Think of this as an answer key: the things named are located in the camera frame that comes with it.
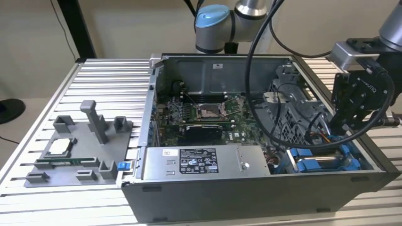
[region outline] aluminum extrusion table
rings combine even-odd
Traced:
[[[339,69],[324,58],[306,59],[307,65],[333,90]],[[148,88],[148,60],[88,59],[76,63],[48,105],[0,171],[0,225],[135,225],[136,218],[116,185],[25,188],[25,175],[53,133],[57,115],[84,121],[79,110],[84,99],[97,102],[105,120],[125,116],[134,122],[127,160],[136,157],[138,135]],[[402,127],[369,133],[402,171]],[[377,226],[402,225],[402,177],[381,191],[361,194],[335,213],[280,216],[178,224],[183,226]]]

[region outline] cable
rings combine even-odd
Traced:
[[[256,122],[256,125],[259,127],[259,129],[262,130],[262,132],[267,135],[267,137],[274,140],[276,143],[279,143],[280,145],[283,146],[288,146],[288,147],[295,147],[295,148],[304,148],[304,149],[324,149],[324,148],[337,148],[339,147],[342,144],[347,143],[349,141],[357,139],[361,135],[363,135],[370,129],[371,127],[375,126],[377,122],[379,121],[379,119],[382,118],[385,112],[387,111],[387,108],[391,104],[391,100],[393,100],[393,96],[394,96],[394,92],[395,92],[395,87],[394,87],[394,83],[393,83],[393,80],[391,80],[391,77],[389,76],[387,73],[381,73],[378,75],[381,75],[382,79],[385,79],[385,82],[386,82],[386,87],[387,87],[387,96],[386,96],[386,99],[383,101],[383,104],[375,114],[375,116],[369,120],[366,126],[359,130],[357,131],[354,134],[351,134],[351,136],[333,142],[333,143],[328,143],[328,144],[322,144],[322,145],[302,145],[302,144],[292,144],[290,142],[286,142],[280,139],[278,139],[270,132],[268,130],[266,129],[259,117],[258,117],[258,114],[255,112],[255,108],[254,108],[254,104],[252,104],[252,98],[251,98],[251,91],[250,91],[250,71],[251,71],[251,61],[252,61],[252,55],[254,55],[254,51],[255,51],[255,48],[256,48],[256,44],[258,44],[258,41],[264,33],[264,29],[268,25],[268,23],[271,22],[272,20],[272,16],[275,14],[275,12],[278,11],[282,3],[283,3],[284,0],[278,0],[278,3],[272,6],[271,8],[271,11],[264,19],[264,22],[258,30],[258,33],[256,33],[256,36],[254,38],[254,41],[251,43],[251,47],[250,47],[250,51],[248,51],[248,54],[247,54],[247,59],[246,59],[246,69],[244,69],[244,88],[246,88],[246,101],[247,101],[247,105],[248,105],[248,109],[251,111],[251,114],[252,114],[252,117],[255,119],[255,122]]]
[[[314,119],[311,120],[311,122],[310,122],[310,124],[308,124],[307,131],[306,131],[307,135],[311,133],[311,127],[312,127],[312,124],[314,124],[314,122],[316,121],[316,119],[319,118],[320,114],[322,114],[320,112],[316,113]]]
[[[20,144],[19,142],[16,142],[16,141],[13,141],[13,140],[9,140],[9,139],[5,139],[4,137],[0,137],[0,139],[1,139],[1,140],[5,140],[5,141],[8,141],[8,142],[12,142],[12,143],[15,143],[15,144],[17,144],[17,145]]]
[[[191,1],[190,0],[184,0],[184,2],[186,2],[186,5],[187,5],[187,7],[188,7],[188,9],[191,11],[192,16],[195,16],[195,9],[194,9]]]
[[[56,14],[56,18],[57,18],[57,21],[59,21],[60,27],[61,27],[61,29],[63,29],[63,32],[64,32],[64,37],[65,37],[67,45],[68,45],[68,48],[69,48],[71,54],[73,55],[73,61],[75,61],[75,60],[76,60],[76,56],[75,56],[75,54],[73,54],[73,50],[72,50],[72,48],[71,48],[71,45],[69,45],[69,42],[68,42],[68,38],[67,38],[65,29],[64,29],[64,27],[63,27],[63,24],[61,24],[61,21],[60,21],[60,18],[59,18],[59,15],[57,15],[56,8],[55,8],[53,1],[52,1],[52,0],[51,0],[51,4],[52,4],[53,12],[55,12],[55,14]]]
[[[199,14],[199,10],[200,10],[200,7],[202,7],[202,5],[203,5],[203,2],[204,2],[204,0],[199,0],[199,1],[196,2],[195,16],[194,16],[194,32],[195,32],[196,16],[198,16],[198,14]]]
[[[275,31],[274,31],[274,28],[272,28],[272,22],[270,22],[270,25],[268,25],[268,26],[270,26],[270,31],[271,31],[271,34],[272,34],[272,38],[274,38],[275,41],[278,42],[279,46],[280,46],[282,48],[284,48],[291,54],[294,54],[294,55],[296,55],[296,56],[299,56],[299,57],[303,57],[303,58],[318,58],[318,57],[323,57],[323,56],[326,56],[326,55],[328,55],[328,54],[331,53],[331,51],[328,51],[328,52],[324,52],[324,53],[316,54],[316,55],[306,55],[306,54],[302,54],[302,53],[295,52],[295,51],[291,50],[291,49],[283,44],[283,42],[279,40],[279,38],[278,38],[278,36],[276,36],[276,34],[275,34]]]

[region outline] white wall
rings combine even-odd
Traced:
[[[231,8],[235,2],[206,0]],[[303,53],[328,50],[337,40],[375,36],[395,2],[286,0],[276,17],[278,36]],[[182,0],[80,0],[80,4],[99,57],[194,52],[192,15]],[[248,46],[243,44],[239,52]],[[48,0],[0,0],[0,50],[0,98],[49,97],[73,59]],[[268,50],[283,53],[275,44]]]
[[[72,64],[49,1],[0,0],[0,98],[51,96]]]
[[[347,38],[378,36],[381,25],[399,0],[286,0],[275,20],[275,33],[295,51],[318,54]],[[287,53],[275,43],[270,52]]]

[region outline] black chair base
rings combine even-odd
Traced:
[[[19,99],[0,101],[0,124],[15,120],[25,111],[25,104]]]

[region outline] warning label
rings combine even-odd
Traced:
[[[219,173],[216,149],[180,149],[180,173]]]

